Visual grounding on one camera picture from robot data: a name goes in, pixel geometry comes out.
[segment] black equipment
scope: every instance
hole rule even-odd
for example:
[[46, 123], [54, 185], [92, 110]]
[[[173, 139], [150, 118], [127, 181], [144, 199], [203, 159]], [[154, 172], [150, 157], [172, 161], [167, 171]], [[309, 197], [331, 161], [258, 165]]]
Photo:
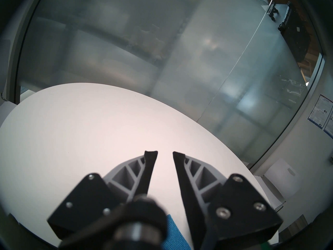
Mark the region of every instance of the black equipment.
[[[207, 163], [173, 155], [195, 250], [244, 249], [278, 230], [282, 219], [245, 177], [227, 179]], [[104, 178], [87, 175], [48, 219], [63, 240], [59, 249], [161, 249], [166, 215], [146, 197], [156, 158], [146, 151]]]

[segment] blue cloth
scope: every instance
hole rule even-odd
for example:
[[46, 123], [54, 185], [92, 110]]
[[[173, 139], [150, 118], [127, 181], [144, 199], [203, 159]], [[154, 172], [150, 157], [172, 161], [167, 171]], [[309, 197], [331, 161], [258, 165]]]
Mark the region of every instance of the blue cloth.
[[177, 228], [170, 214], [167, 215], [167, 223], [168, 235], [167, 239], [162, 244], [162, 248], [164, 250], [191, 250], [189, 244]]

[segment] white wall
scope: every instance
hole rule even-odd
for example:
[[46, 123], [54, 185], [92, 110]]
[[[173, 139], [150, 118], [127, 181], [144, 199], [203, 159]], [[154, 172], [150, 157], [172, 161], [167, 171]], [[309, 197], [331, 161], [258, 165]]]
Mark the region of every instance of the white wall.
[[324, 211], [333, 200], [333, 139], [307, 120], [320, 94], [333, 100], [333, 75], [330, 61], [326, 62], [318, 85], [303, 114], [293, 129], [254, 173], [263, 175], [279, 158], [283, 158], [302, 177], [302, 188], [289, 199], [279, 212], [284, 223], [282, 231], [304, 214], [308, 223]]

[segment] white round table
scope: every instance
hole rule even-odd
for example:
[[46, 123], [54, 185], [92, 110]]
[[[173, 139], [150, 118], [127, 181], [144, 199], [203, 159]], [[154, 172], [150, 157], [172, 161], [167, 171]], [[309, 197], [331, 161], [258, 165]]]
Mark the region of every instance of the white round table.
[[[192, 245], [172, 152], [239, 173], [267, 200], [244, 164], [210, 132], [145, 95], [93, 83], [41, 90], [20, 103], [0, 128], [0, 200], [31, 232], [58, 246], [46, 219], [88, 173], [158, 151], [148, 195], [171, 214]], [[277, 233], [271, 243], [276, 243]]]

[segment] poster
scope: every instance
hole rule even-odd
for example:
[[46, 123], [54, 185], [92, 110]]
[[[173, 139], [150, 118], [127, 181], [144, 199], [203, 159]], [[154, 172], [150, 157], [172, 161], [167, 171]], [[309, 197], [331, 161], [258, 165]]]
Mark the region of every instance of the poster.
[[333, 139], [333, 112], [330, 116], [330, 119], [328, 120], [328, 123], [326, 124], [324, 132], [327, 133]]
[[328, 116], [332, 110], [333, 102], [323, 95], [319, 96], [315, 107], [313, 108], [308, 120], [320, 129], [323, 129], [324, 124], [326, 123]]

